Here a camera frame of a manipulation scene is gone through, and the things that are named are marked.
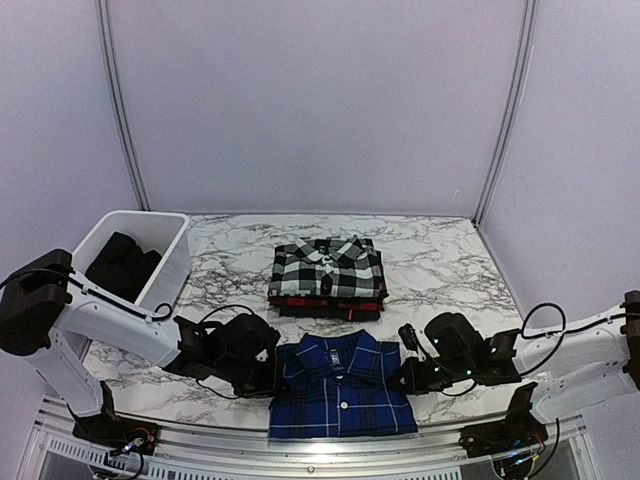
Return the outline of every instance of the shirt label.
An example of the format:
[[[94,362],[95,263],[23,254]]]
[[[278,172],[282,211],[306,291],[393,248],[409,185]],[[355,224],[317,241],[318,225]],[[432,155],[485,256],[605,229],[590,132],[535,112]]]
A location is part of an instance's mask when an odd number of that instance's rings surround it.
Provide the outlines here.
[[[340,365],[340,356],[338,355],[338,351],[337,350],[331,350],[330,352],[331,355],[331,364],[332,365]]]

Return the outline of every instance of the white wall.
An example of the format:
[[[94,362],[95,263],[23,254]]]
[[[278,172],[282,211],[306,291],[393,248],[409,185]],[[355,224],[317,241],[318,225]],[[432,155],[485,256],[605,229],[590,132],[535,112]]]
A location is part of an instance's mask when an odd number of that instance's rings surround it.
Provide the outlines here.
[[[541,2],[524,98],[483,224],[523,312],[552,301],[579,319],[640,289],[639,21],[632,0]],[[638,478],[640,394],[586,418],[603,478]]]
[[[105,212],[135,208],[93,2],[5,0],[0,15],[0,278],[71,250]],[[0,476],[15,477],[44,392],[0,352]]]
[[[153,208],[470,216],[513,0],[113,2]]]

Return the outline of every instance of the white bin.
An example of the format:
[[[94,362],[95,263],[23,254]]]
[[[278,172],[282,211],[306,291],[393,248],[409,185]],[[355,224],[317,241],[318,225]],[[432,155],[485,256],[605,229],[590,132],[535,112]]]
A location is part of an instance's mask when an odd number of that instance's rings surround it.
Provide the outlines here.
[[[162,255],[135,304],[149,310],[164,302],[173,305],[191,272],[188,226],[189,218],[179,213],[128,210],[108,213],[74,250],[72,266],[86,274],[113,232],[124,233],[132,237],[144,252],[156,250]]]

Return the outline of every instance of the marble table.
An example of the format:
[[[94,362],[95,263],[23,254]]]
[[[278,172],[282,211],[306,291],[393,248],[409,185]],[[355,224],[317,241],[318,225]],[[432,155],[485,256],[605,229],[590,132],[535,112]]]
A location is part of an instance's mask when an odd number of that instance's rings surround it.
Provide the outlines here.
[[[372,238],[383,253],[390,296],[380,321],[284,318],[267,304],[276,245],[298,236],[353,234]],[[379,340],[399,341],[400,326],[408,322],[420,331],[431,318],[447,311],[463,313],[484,336],[521,325],[495,265],[468,220],[364,215],[193,216],[189,242],[193,271],[176,313],[198,321],[213,308],[242,303],[280,331],[281,343],[296,342],[306,332],[337,336],[361,328]],[[227,321],[233,315],[233,311],[222,311],[215,319]],[[424,335],[421,339],[427,346]],[[121,412],[234,428],[266,429],[268,425],[268,399],[218,398],[193,380],[163,372],[111,346],[93,342],[84,363],[97,378],[106,380]],[[228,384],[216,379],[205,384],[232,394]],[[460,392],[467,386],[458,384],[448,392]],[[517,385],[478,387],[459,398],[432,393],[412,396],[410,401],[418,424],[427,425],[504,411],[515,388]]]

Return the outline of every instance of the blue shirt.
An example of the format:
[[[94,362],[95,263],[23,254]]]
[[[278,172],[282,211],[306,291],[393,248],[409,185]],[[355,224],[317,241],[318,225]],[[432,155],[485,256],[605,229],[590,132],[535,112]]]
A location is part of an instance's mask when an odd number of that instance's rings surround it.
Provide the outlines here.
[[[291,390],[271,404],[271,438],[417,431],[407,396],[387,389],[400,368],[398,343],[378,342],[364,330],[336,338],[306,334],[277,353]]]

